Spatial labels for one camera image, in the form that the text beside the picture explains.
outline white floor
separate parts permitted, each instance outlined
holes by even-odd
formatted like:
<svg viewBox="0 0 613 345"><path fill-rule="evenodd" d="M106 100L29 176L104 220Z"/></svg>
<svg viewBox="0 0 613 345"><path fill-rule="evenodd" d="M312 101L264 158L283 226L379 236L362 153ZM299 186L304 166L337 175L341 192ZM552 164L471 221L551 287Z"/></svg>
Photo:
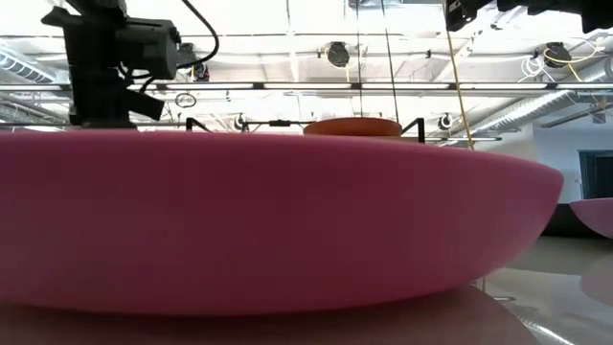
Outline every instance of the white floor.
<svg viewBox="0 0 613 345"><path fill-rule="evenodd" d="M0 306L0 345L613 344L613 241L541 238L489 275L485 291L465 287L363 310L256 318Z"/></svg>

